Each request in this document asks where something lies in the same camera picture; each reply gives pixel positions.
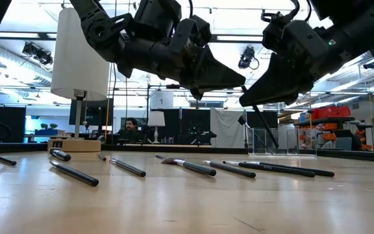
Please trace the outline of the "person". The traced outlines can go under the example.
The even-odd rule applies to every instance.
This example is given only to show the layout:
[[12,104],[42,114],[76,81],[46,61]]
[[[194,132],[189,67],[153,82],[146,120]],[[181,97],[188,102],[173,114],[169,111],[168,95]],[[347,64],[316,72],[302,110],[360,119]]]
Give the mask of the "person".
[[128,143],[140,143],[143,140],[143,134],[138,130],[135,118],[125,120],[125,128],[118,131],[119,139],[125,139]]

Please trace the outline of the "white hanging cloth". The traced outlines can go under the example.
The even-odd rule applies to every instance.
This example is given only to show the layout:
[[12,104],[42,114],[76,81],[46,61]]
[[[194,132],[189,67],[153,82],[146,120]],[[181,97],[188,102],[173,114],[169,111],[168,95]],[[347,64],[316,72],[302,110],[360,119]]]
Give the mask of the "white hanging cloth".
[[210,130],[215,135],[213,148],[244,148],[243,126],[238,122],[243,112],[210,109]]

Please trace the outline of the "black ceiling spotlight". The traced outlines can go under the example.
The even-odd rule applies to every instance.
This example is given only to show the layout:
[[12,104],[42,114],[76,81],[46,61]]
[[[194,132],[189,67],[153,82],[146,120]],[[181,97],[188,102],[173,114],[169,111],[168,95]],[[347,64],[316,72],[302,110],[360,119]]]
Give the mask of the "black ceiling spotlight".
[[46,51],[32,42],[25,42],[22,53],[37,60],[41,65],[52,65],[54,62],[50,51]]

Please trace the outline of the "red storage bin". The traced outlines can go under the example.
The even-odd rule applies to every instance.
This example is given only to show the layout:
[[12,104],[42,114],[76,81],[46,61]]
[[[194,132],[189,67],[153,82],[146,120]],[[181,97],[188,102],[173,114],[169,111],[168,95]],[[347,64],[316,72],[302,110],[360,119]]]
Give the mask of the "red storage bin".
[[351,115],[349,107],[322,107],[314,109],[310,115],[312,120],[322,118],[340,118],[348,117]]

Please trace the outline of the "small white table lamp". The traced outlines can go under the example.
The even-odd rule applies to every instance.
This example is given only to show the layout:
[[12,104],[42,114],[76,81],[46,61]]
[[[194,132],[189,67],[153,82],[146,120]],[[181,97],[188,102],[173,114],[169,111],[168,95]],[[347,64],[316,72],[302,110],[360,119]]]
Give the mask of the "small white table lamp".
[[151,111],[149,113],[149,118],[148,118],[147,125],[149,127],[154,128],[154,141],[152,142],[152,144],[159,144],[158,128],[166,126],[164,112],[162,112],[162,111]]

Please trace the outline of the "black background monitor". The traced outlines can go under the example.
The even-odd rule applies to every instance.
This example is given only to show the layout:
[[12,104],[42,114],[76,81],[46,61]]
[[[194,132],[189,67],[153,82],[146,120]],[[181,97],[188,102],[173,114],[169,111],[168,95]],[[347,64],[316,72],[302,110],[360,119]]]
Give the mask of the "black background monitor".
[[112,125],[114,111],[113,99],[103,101],[82,101],[80,125],[86,121],[89,126]]

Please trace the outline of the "black aluminium table frame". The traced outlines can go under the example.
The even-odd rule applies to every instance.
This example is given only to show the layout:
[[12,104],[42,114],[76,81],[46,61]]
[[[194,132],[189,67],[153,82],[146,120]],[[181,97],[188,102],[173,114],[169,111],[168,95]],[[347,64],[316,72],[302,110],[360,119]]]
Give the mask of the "black aluminium table frame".
[[[18,153],[26,151],[45,151],[47,144],[44,143],[1,143],[0,153]],[[241,148],[205,148],[205,147],[187,147],[187,146],[115,146],[102,145],[101,151],[137,151],[137,152],[163,152],[163,153],[218,153],[218,154],[247,154],[248,149]],[[300,154],[316,154],[320,157],[332,157],[341,159],[353,159],[361,161],[373,161],[374,151],[346,151],[339,149],[301,149]]]

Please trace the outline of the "dark shelf rack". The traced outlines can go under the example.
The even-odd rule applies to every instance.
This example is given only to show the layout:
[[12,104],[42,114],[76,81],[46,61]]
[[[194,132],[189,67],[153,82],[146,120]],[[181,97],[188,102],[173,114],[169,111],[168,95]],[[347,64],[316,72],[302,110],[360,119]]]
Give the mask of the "dark shelf rack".
[[315,150],[372,151],[364,121],[353,117],[327,117],[295,123],[300,148]]

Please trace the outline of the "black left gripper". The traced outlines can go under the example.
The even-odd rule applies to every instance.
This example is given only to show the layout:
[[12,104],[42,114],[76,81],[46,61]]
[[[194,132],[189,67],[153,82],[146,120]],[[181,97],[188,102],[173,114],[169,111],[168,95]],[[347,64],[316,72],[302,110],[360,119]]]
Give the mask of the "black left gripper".
[[244,85],[244,76],[218,61],[208,46],[209,24],[199,18],[183,19],[169,46],[135,39],[126,43],[118,59],[118,71],[130,78],[133,69],[173,79],[194,99],[205,92]]

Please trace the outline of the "white sign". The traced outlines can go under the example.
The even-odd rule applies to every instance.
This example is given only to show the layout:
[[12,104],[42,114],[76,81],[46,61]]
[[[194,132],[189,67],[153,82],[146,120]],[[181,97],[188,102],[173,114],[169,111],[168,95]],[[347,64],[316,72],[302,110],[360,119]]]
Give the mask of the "white sign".
[[173,100],[173,92],[156,91],[150,95],[149,106],[151,109],[172,109]]

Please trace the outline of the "black background robot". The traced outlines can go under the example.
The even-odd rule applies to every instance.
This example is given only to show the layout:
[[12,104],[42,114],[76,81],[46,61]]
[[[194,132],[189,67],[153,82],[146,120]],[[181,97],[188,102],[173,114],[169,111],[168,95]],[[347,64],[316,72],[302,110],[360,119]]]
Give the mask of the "black background robot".
[[211,140],[216,137],[217,134],[210,130],[205,130],[201,123],[191,123],[187,130],[188,142],[196,146],[211,145]]

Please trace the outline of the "clear acrylic brush holder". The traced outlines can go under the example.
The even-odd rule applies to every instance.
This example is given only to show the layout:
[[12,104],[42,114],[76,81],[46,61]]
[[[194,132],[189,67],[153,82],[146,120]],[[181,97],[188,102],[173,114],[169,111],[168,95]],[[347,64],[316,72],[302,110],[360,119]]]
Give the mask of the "clear acrylic brush holder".
[[248,152],[253,155],[316,155],[318,131],[294,127],[248,130]]

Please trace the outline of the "black brush with brown bristles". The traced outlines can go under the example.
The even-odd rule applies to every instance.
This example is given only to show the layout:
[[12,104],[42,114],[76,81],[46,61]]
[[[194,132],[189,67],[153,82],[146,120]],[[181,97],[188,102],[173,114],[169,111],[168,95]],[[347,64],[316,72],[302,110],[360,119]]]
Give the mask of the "black brush with brown bristles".
[[204,174],[204,175],[207,175],[207,176],[215,176],[216,175],[216,171],[214,169],[207,168],[205,166],[195,164],[195,163],[192,163],[192,162],[184,161],[182,159],[174,159],[174,158],[164,157],[164,158],[162,158],[161,163],[162,164],[176,164],[176,165],[181,166],[185,169],[188,169],[188,170],[200,173],[200,174]]

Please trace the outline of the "white shade wooden base lamp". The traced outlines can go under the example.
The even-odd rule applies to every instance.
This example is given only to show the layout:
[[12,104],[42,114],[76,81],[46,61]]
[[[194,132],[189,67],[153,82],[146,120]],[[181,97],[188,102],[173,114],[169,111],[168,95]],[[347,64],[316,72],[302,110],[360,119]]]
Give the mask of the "white shade wooden base lamp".
[[49,140],[49,148],[65,152],[98,152],[101,142],[79,138],[82,102],[104,101],[108,90],[109,63],[87,43],[74,8],[60,11],[56,32],[51,93],[77,102],[73,138]]

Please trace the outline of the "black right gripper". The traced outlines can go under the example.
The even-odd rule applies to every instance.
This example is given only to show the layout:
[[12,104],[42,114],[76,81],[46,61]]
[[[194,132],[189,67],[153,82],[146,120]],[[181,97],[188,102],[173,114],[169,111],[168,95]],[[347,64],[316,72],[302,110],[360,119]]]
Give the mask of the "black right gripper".
[[272,50],[266,72],[240,97],[243,107],[294,102],[314,82],[346,63],[346,24],[311,27],[303,20],[272,19],[262,45]]

